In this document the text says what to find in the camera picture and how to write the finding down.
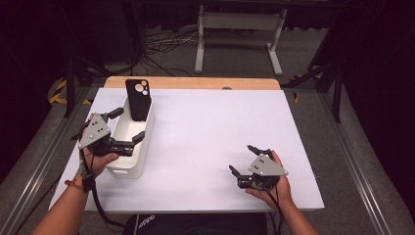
white bin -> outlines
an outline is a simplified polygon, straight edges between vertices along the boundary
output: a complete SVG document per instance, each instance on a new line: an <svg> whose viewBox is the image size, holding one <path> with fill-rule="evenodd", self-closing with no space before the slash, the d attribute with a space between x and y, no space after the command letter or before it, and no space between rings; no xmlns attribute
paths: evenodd
<svg viewBox="0 0 415 235"><path fill-rule="evenodd" d="M124 100L124 113L116 120L112 137L117 141L131 141L132 137L145 130L144 140L134 147L131 157L119 156L116 161L107 164L107 169L117 178L138 178L143 172L144 161L150 143L155 121L153 104L150 107L147 121L134 121L131 118L128 98Z"/></svg>

gray carpet floor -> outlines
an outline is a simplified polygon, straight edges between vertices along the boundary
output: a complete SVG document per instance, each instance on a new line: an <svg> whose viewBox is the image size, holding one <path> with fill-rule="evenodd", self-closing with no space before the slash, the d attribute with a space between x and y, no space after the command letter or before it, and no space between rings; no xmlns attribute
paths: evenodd
<svg viewBox="0 0 415 235"><path fill-rule="evenodd" d="M276 78L280 83L286 83L291 76L306 73L306 67L326 32L325 29L283 30L277 46L277 55L283 70L283 75L279 77L274 75L265 50L265 43L272 38L272 33L266 31L255 31L247 37L241 37L230 31L210 33L206 38L204 71L201 74L194 73L197 44L192 40L167 53L158 52L150 57L164 68L185 70L192 76ZM123 66L116 63L108 64L107 69L115 70ZM176 76L188 76L180 70L170 70L170 72ZM146 64L137 65L133 74L168 75L165 71ZM93 86L88 88L89 99L95 97L104 81L105 79L97 79ZM55 90L57 83L59 80L51 87L51 92ZM331 98L332 91L327 94L317 94L312 89L312 84L313 81L308 81L299 88L285 91L310 164L317 175L316 180L326 206L321 211L305 211L306 217L321 234L415 234L415 226L407 207L378 162L344 90L340 127L344 130L351 150L370 183L377 202L376 206L387 223L388 229L383 232L377 230L374 225L376 219L373 219L368 212L370 208L362 199L356 179L347 164L345 149L333 125L333 118L325 111L322 102L323 99ZM294 100L293 92L298 94L297 102ZM19 234L29 234L47 212L53 191L47 194L38 206L35 203L64 170L75 144L70 138L85 121L89 108L90 105L82 105L77 110L73 121L69 124L69 131L63 136L58 154L50 156L53 163L47 169L41 186L36 189L37 194L29 207L30 210L36 208ZM8 221L9 214L38 167L39 160L49 148L59 124L65 121L65 111L65 105L53 104L53 109L38 133L1 184L0 224ZM130 214L111 214L110 217L125 222ZM82 220L80 234L115 233L106 228L100 216L87 212ZM287 227L284 234L290 234Z"/></svg>

white table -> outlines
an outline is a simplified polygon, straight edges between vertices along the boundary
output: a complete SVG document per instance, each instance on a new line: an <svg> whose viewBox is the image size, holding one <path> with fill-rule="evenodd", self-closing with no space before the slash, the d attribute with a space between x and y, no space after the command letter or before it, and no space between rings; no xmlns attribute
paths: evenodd
<svg viewBox="0 0 415 235"><path fill-rule="evenodd" d="M237 186L228 167L251 174L255 155L247 145L279 154L301 210L324 208L283 91L152 89L151 95L156 119L141 177L114 178L105 170L97 178L106 212L270 211ZM101 88L91 113L110 112L125 98L125 88ZM77 168L74 148L51 206ZM96 210L92 197L86 210Z"/></svg>

metal stand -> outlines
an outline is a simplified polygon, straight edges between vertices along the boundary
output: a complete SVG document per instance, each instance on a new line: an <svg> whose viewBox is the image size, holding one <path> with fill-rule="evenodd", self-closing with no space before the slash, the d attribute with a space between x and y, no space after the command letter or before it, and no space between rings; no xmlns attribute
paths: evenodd
<svg viewBox="0 0 415 235"><path fill-rule="evenodd" d="M287 10L282 10L280 14L233 14L233 13L209 13L205 12L203 5L199 10L199 42L196 55L195 73L201 73L204 64L204 28L239 28L239 29L258 29L274 30L274 40L267 43L269 58L272 68L276 75L282 75L280 63L275 53L278 39L284 25Z"/></svg>

